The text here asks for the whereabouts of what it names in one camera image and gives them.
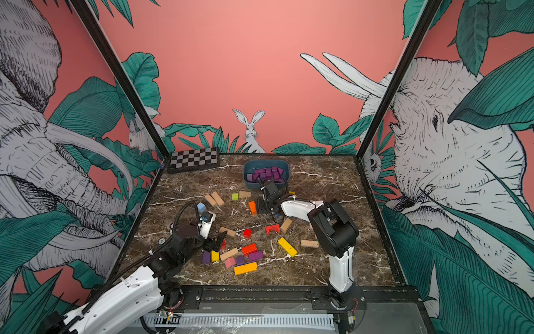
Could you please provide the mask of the purple brick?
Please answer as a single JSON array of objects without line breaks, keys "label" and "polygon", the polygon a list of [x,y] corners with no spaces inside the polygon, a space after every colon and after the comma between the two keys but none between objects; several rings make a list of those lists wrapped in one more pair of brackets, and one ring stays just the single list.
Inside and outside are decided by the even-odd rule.
[{"label": "purple brick", "polygon": [[283,183],[285,181],[284,179],[284,170],[280,167],[277,167],[277,166],[273,166],[271,168],[271,172],[272,172],[272,178],[273,178],[273,181],[274,182],[277,182],[277,183]]},{"label": "purple brick", "polygon": [[253,253],[248,254],[248,260],[250,262],[256,262],[258,260],[261,260],[264,258],[264,252],[263,251],[256,251]]},{"label": "purple brick", "polygon": [[211,264],[212,261],[211,261],[211,252],[208,252],[208,251],[203,251],[202,252],[202,263],[203,264]]}]

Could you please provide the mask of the teal plastic storage bin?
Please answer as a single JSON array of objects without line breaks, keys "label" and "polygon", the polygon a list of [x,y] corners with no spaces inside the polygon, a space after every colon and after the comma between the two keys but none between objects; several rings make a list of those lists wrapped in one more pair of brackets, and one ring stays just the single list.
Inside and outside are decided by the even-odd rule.
[{"label": "teal plastic storage bin", "polygon": [[273,180],[271,168],[282,168],[284,179],[288,183],[291,179],[289,163],[280,159],[259,159],[247,161],[243,167],[243,180],[250,189],[259,189],[259,181]]}]

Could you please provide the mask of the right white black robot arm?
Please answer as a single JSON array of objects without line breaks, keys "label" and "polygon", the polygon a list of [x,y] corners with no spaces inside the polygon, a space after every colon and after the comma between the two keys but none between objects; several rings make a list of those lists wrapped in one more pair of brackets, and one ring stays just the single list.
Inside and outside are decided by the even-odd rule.
[{"label": "right white black robot arm", "polygon": [[299,218],[311,224],[318,245],[329,258],[328,281],[331,304],[339,309],[360,307],[361,291],[353,277],[353,253],[359,230],[338,200],[301,199],[273,181],[260,182],[258,205],[272,215]]}]

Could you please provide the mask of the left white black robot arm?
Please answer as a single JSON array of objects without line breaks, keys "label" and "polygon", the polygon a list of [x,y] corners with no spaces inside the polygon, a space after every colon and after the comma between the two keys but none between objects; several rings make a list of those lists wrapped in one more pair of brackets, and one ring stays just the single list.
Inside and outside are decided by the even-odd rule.
[{"label": "left white black robot arm", "polygon": [[133,263],[111,278],[86,305],[65,315],[53,312],[41,321],[38,333],[119,333],[133,321],[153,310],[172,313],[185,301],[181,285],[174,279],[196,251],[213,245],[209,237],[216,214],[192,208],[194,221],[182,225],[177,216],[171,237],[153,254]]}]

